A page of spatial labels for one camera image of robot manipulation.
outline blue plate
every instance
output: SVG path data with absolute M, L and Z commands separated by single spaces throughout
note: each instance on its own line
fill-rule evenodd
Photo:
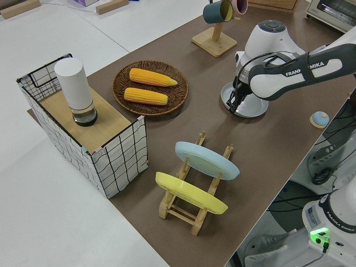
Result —
M 240 174 L 235 164 L 203 146 L 177 142 L 176 154 L 182 161 L 188 159 L 189 166 L 215 178 L 222 174 L 222 180 L 232 180 Z

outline toaster oven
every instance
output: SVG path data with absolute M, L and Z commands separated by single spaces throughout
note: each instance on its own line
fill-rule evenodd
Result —
M 347 32 L 356 26 L 356 0 L 311 0 L 306 10 L 309 16 Z

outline white table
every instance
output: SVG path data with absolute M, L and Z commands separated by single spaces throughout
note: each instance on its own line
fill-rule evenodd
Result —
M 85 8 L 41 0 L 24 14 L 0 17 L 0 266 L 167 266 L 55 149 L 16 84 L 67 53 L 90 75 L 201 15 L 207 4 L 141 0 L 101 16 L 87 12 L 105 1 Z

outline pink mug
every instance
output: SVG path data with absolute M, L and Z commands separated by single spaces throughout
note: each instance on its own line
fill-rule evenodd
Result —
M 234 16 L 245 14 L 249 6 L 248 0 L 231 0 L 231 4 L 233 5 Z

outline white cylinder speaker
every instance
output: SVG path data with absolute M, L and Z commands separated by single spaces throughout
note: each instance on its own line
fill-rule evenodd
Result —
M 80 126 L 93 125 L 97 111 L 82 62 L 72 57 L 61 59 L 55 65 L 55 73 L 74 121 Z

